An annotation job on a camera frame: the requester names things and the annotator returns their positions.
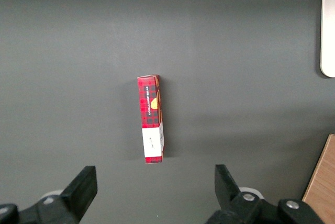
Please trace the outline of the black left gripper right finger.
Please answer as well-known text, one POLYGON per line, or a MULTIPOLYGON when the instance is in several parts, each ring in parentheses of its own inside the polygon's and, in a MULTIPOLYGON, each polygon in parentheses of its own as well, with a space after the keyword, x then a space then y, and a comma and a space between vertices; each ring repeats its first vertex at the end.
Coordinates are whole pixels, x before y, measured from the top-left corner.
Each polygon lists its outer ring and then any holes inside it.
POLYGON ((224 164, 215 165, 215 194, 220 210, 207 223, 323 223, 305 202, 284 198, 277 205, 259 193, 239 188, 224 164))

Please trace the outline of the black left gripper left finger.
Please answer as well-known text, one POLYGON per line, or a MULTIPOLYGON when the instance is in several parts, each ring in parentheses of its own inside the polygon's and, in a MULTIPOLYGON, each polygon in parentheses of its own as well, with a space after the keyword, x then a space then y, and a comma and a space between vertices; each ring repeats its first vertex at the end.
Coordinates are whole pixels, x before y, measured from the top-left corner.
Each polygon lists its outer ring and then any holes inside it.
POLYGON ((1 223, 79 223, 97 191, 96 167, 86 166, 58 195, 42 197, 24 210, 1 204, 1 223))

